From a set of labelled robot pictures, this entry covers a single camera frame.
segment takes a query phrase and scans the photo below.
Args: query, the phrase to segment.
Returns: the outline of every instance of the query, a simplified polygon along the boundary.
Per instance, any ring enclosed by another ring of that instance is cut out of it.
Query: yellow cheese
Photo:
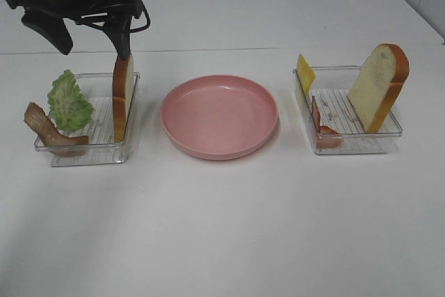
[[[315,71],[309,66],[306,58],[302,54],[298,55],[297,75],[298,78],[300,78],[303,91],[306,95],[309,95],[309,90],[315,80]]]

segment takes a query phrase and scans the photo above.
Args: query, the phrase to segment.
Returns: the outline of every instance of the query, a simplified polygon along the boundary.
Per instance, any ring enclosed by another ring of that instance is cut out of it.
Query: clear plastic container
[[[91,121],[78,131],[61,131],[73,137],[87,135],[88,145],[45,146],[39,137],[34,142],[36,151],[44,152],[53,167],[102,165],[124,163],[133,153],[134,121],[138,95],[139,73],[134,73],[134,90],[131,98],[124,140],[114,143],[112,73],[78,74],[76,82],[81,92],[95,108]]]
[[[313,67],[316,79],[309,95],[302,90],[296,70],[296,98],[309,141],[316,154],[368,154],[388,152],[402,128],[389,112],[378,133],[366,133],[348,99],[348,92],[360,73],[360,66]],[[312,115],[312,99],[321,115],[321,125],[338,134],[321,134]]]

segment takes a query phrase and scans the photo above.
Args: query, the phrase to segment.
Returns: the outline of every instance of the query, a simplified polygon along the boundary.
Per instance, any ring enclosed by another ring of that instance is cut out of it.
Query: green lettuce
[[[49,114],[60,130],[82,129],[90,122],[94,111],[70,70],[65,70],[53,81],[53,87],[48,93],[48,104]]]

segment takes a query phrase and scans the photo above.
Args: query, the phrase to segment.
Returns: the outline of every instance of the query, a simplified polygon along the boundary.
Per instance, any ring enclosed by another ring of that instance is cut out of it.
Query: bread slice
[[[116,143],[124,140],[133,89],[133,54],[125,61],[118,56],[113,72],[113,125]]]
[[[348,97],[366,132],[378,132],[409,72],[407,56],[398,45],[378,45],[365,60]]]

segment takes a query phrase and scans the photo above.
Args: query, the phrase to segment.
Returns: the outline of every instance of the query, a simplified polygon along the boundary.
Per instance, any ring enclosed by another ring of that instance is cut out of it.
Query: white table
[[[373,45],[308,46],[313,65]],[[316,156],[291,71],[300,50],[135,53],[139,145],[118,166],[50,168],[23,123],[55,75],[110,70],[114,53],[3,55],[2,296],[403,296],[445,291],[443,50],[405,45],[411,74],[390,153]],[[258,152],[194,159],[163,133],[165,94],[200,75],[263,84],[280,128]]]
[[[343,47],[443,39],[404,0],[143,0],[152,26],[131,36],[134,51]],[[23,9],[0,0],[0,54],[55,52],[22,26]],[[142,25],[143,20],[134,22]],[[99,31],[67,22],[74,51],[112,51]]]

